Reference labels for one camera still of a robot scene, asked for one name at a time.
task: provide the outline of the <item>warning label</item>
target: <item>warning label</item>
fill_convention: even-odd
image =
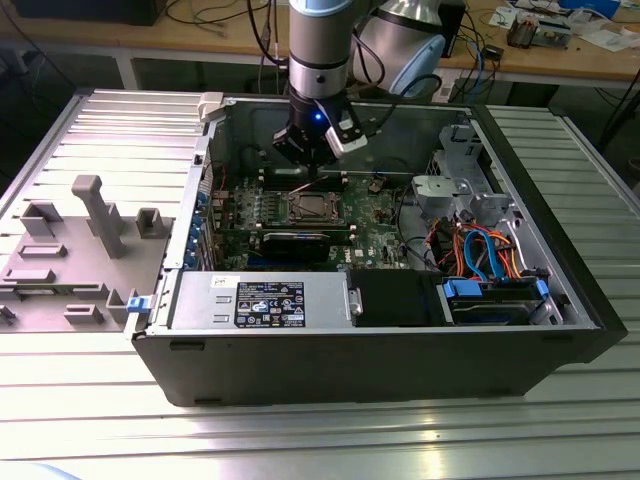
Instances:
[[[304,327],[302,282],[239,282],[236,327]]]

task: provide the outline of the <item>circuit board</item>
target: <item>circuit board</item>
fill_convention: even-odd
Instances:
[[[409,268],[394,223],[394,190],[371,193],[372,178],[353,177],[342,192],[307,191],[297,195],[267,191],[245,179],[222,215],[231,221],[218,230],[223,238],[224,270],[344,271],[357,268]],[[314,235],[326,239],[321,262],[266,260],[261,245],[268,235]]]

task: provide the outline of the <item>motherboard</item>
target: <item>motherboard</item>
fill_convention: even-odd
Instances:
[[[396,227],[399,190],[375,175],[320,179],[291,190],[245,178],[213,194],[216,269],[409,268]]]

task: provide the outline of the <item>wooden table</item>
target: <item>wooden table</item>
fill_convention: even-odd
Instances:
[[[193,0],[196,8],[224,5],[226,0]],[[567,50],[535,47],[514,49],[506,44],[506,30],[486,23],[499,0],[469,0],[471,15],[486,42],[505,49],[496,75],[498,80],[598,87],[624,87],[640,65],[640,52],[625,49],[611,53],[580,38],[573,38]],[[260,4],[254,0],[255,8]],[[244,0],[235,5],[207,12],[206,18],[221,18],[245,10]],[[183,0],[172,10],[175,17],[191,20],[189,4]],[[289,15],[287,7],[278,8],[281,51],[288,53]],[[265,10],[256,12],[261,28]],[[136,27],[100,22],[14,18],[24,31],[46,51],[61,51],[113,57],[125,88],[137,89],[132,66],[134,58],[156,58],[201,62],[257,64],[260,52],[246,15],[224,22],[222,35],[194,25],[175,22],[161,16],[153,27]],[[622,12],[618,21],[638,21],[640,13]],[[5,49],[31,48],[6,18],[0,14],[0,45]],[[473,68],[473,58],[458,41],[451,58],[442,59],[440,73],[451,82]]]

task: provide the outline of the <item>workbench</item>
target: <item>workbench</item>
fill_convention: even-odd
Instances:
[[[196,9],[225,5],[223,0],[194,0]],[[499,0],[470,0],[471,15],[486,41],[504,48],[505,53],[496,74],[497,80],[511,82],[575,85],[603,88],[626,88],[640,64],[637,49],[611,53],[580,38],[573,38],[567,50],[535,47],[514,49],[506,44],[506,29],[487,25],[492,9],[504,2]],[[261,4],[257,1],[254,8]],[[221,18],[245,10],[245,2],[217,8],[208,14]],[[262,25],[266,10],[256,12]],[[183,0],[171,9],[172,15],[191,20],[189,4]],[[192,62],[258,64],[260,52],[251,32],[248,17],[242,15],[225,22],[224,34],[219,35],[194,25],[175,22],[162,15],[152,27],[138,27],[100,22],[80,22],[48,19],[14,18],[24,31],[45,51],[102,55],[115,59],[123,86],[139,89],[133,59],[153,58]],[[278,7],[281,55],[288,54],[289,10]],[[617,21],[638,21],[640,12],[620,11]],[[6,18],[0,16],[0,48],[11,51],[32,47],[18,35]],[[442,59],[439,73],[445,85],[467,75],[474,68],[473,57],[462,41],[456,43],[451,58]]]
[[[24,232],[29,200],[86,216],[70,191],[81,173],[101,175],[122,215],[175,218],[199,98],[75,95],[0,199],[0,255]],[[596,361],[525,397],[179,408],[122,333],[0,334],[0,459],[109,480],[637,478],[640,203],[569,119],[489,111],[629,330]]]

